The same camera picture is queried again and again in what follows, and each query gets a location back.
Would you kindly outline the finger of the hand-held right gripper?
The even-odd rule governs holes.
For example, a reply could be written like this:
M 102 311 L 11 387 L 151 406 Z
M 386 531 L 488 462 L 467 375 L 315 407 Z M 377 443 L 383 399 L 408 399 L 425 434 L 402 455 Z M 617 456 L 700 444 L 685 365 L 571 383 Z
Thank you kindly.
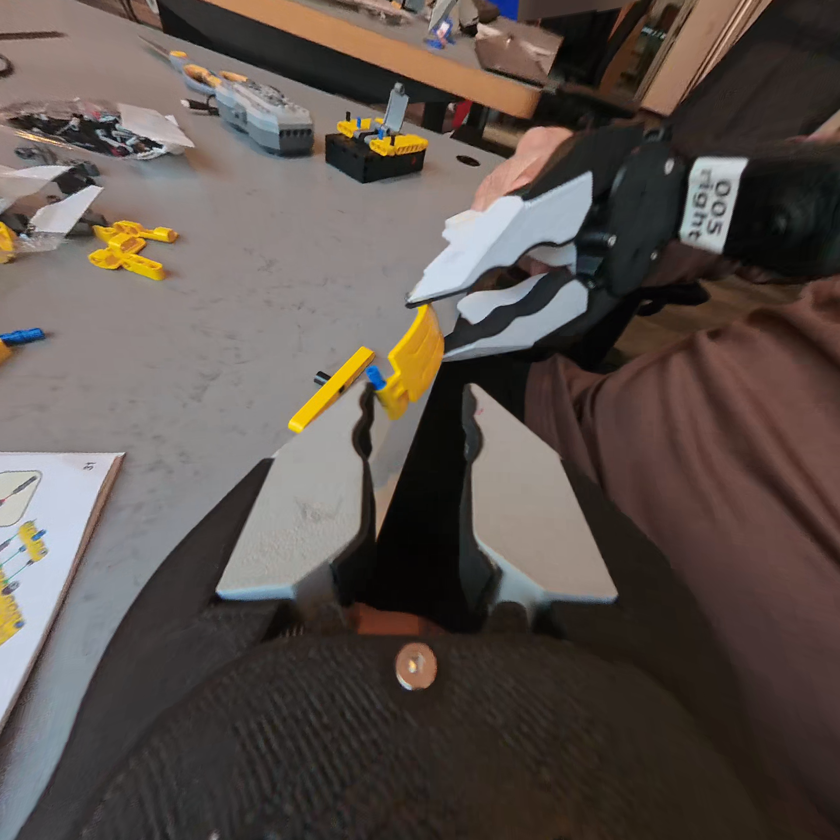
M 584 315 L 589 296 L 588 286 L 567 269 L 508 288 L 470 292 L 457 304 L 456 325 L 444 341 L 444 362 L 529 350 Z
M 593 174 L 586 171 L 540 196 L 503 196 L 485 211 L 452 217 L 444 232 L 447 246 L 424 269 L 406 305 L 415 308 L 464 292 L 489 270 L 513 266 L 535 247 L 569 244 L 592 200 Z

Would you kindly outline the yellow angled beam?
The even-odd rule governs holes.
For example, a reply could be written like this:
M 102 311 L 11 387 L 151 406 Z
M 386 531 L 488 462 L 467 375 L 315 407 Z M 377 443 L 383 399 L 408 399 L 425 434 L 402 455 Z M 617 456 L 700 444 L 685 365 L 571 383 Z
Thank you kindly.
M 146 227 L 140 223 L 130 220 L 122 220 L 113 223 L 114 231 L 121 235 L 131 235 L 143 240 L 154 241 L 164 244 L 173 244 L 179 238 L 179 234 L 170 227 Z

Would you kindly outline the yellow curved panel blue pins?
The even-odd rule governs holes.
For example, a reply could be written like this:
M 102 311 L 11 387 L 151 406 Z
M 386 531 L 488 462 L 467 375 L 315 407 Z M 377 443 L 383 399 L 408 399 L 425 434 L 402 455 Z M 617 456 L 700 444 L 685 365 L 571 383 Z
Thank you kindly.
M 401 418 L 408 407 L 417 403 L 434 383 L 445 351 L 445 338 L 435 310 L 423 305 L 415 319 L 387 355 L 392 374 L 384 378 L 375 365 L 365 374 L 374 388 L 379 404 L 392 421 Z

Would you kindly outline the black base yellow block assembly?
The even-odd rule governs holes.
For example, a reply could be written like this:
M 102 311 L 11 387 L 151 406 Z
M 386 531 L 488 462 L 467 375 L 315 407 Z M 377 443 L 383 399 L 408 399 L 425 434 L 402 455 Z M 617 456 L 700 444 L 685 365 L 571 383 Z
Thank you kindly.
M 404 130 L 410 98 L 397 81 L 382 117 L 356 117 L 346 112 L 324 137 L 328 165 L 361 184 L 388 181 L 424 168 L 428 140 Z

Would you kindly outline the yellow L-shaped piece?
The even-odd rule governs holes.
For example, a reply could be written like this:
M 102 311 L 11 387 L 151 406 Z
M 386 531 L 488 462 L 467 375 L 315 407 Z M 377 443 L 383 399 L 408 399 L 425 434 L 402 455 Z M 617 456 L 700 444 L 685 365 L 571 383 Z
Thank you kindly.
M 92 251 L 88 262 L 105 270 L 128 269 L 145 247 L 144 238 L 118 232 L 105 242 L 104 247 Z

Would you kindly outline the open white instruction manual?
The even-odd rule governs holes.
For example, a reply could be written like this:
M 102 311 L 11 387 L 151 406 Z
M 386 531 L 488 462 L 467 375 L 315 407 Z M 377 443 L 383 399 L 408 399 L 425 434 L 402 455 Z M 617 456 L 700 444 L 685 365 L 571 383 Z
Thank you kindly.
M 124 453 L 1 454 L 1 726 L 65 601 Z

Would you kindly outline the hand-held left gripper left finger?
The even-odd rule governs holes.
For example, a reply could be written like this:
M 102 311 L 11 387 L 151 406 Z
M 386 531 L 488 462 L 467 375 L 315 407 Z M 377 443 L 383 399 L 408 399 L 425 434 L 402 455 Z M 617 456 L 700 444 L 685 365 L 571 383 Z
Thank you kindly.
M 232 602 L 346 604 L 373 555 L 374 393 L 358 381 L 280 448 L 217 585 Z

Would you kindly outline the yellow beam black pin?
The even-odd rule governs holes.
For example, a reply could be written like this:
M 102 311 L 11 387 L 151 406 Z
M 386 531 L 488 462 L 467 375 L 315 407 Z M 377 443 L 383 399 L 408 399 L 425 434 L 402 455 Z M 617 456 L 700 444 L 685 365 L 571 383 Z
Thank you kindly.
M 294 434 L 302 432 L 359 379 L 374 359 L 375 352 L 362 346 L 334 374 L 317 377 L 318 390 L 292 415 L 287 428 Z

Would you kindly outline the short yellow beam blue pin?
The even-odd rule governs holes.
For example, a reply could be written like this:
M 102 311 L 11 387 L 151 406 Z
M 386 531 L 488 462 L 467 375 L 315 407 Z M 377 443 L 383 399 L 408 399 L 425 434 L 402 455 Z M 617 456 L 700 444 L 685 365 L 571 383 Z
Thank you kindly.
M 31 343 L 44 341 L 48 338 L 47 333 L 42 329 L 23 329 L 12 332 L 1 333 L 1 365 L 5 364 L 13 355 L 14 351 Z

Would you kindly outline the plastic bag of yellow parts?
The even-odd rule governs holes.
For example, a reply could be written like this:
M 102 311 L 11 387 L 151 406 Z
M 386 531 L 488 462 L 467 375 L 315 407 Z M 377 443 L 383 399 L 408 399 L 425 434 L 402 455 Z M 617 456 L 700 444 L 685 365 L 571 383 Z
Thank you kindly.
M 1 262 L 57 249 L 69 237 L 93 236 L 105 224 L 91 210 L 102 187 L 77 167 L 1 167 Z

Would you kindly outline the grey desk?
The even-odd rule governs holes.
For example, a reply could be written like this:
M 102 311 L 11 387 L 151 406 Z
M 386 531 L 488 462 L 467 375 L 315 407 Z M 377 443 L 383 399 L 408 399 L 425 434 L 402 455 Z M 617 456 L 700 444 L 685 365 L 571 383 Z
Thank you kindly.
M 14 838 L 62 754 L 81 699 L 135 596 L 260 459 L 316 371 L 362 344 L 388 351 L 404 297 L 501 159 L 429 133 L 423 172 L 361 185 L 322 152 L 280 160 L 187 112 L 139 27 L 76 2 L 2 2 L 14 73 L 2 103 L 85 98 L 174 115 L 195 147 L 149 164 L 100 161 L 108 221 L 166 226 L 155 282 L 90 265 L 90 243 L 2 266 L 2 331 L 48 341 L 2 365 L 2 450 L 123 452 L 112 494 L 2 736 L 2 838 Z

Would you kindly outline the grey yellow hand tool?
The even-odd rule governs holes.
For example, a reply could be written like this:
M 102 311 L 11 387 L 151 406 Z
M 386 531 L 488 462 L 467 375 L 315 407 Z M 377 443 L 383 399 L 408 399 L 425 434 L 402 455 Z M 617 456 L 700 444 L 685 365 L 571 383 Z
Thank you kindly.
M 157 55 L 163 57 L 181 76 L 188 89 L 204 97 L 204 101 L 189 98 L 182 100 L 182 105 L 192 111 L 217 116 L 218 108 L 215 104 L 216 90 L 228 82 L 239 83 L 249 80 L 246 76 L 230 70 L 222 70 L 215 73 L 203 66 L 199 66 L 193 63 L 189 55 L 182 50 L 162 47 L 143 36 L 139 36 L 139 40 L 145 47 L 152 49 Z

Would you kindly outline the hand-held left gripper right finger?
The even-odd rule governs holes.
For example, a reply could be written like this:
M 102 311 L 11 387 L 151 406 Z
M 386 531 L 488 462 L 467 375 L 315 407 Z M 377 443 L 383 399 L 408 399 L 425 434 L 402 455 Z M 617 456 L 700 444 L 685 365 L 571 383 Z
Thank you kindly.
M 617 588 L 557 453 L 478 385 L 463 397 L 461 585 L 469 607 L 613 604 Z

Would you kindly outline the light wooden table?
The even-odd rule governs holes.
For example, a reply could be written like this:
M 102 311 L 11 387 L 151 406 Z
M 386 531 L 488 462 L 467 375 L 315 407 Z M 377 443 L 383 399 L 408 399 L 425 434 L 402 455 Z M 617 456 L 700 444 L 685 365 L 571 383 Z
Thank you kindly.
M 444 49 L 426 45 L 423 20 L 393 27 L 323 2 L 209 4 L 513 118 L 532 118 L 539 104 L 539 87 L 482 69 L 469 39 Z

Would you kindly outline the plastic bag of black parts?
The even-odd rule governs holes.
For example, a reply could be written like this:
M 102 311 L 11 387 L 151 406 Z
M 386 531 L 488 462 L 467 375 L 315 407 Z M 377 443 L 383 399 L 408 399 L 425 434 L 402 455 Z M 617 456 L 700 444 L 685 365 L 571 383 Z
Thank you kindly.
M 172 115 L 80 98 L 12 101 L 2 128 L 30 144 L 125 161 L 154 161 L 195 147 Z

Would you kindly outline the black mesh chair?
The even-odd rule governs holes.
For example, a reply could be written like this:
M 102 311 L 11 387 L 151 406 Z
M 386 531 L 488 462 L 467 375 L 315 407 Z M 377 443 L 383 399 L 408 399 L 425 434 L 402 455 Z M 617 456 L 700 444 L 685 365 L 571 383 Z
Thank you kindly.
M 750 154 L 839 110 L 839 2 L 773 1 L 665 121 L 684 156 Z

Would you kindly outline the grey electronic control box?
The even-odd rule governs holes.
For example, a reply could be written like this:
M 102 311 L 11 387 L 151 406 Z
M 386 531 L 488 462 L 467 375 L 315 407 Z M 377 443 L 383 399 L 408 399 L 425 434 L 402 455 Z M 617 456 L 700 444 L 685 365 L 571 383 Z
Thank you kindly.
M 282 157 L 310 155 L 314 147 L 309 110 L 279 89 L 248 79 L 222 79 L 214 98 L 220 118 L 263 151 Z

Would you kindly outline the person's right hand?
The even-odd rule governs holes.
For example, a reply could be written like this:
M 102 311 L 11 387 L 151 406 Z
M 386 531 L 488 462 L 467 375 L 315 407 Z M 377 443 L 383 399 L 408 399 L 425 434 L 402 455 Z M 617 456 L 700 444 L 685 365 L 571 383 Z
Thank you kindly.
M 498 198 L 527 186 L 541 172 L 551 155 L 574 132 L 560 127 L 531 128 L 522 135 L 513 156 L 479 184 L 470 209 L 483 212 Z

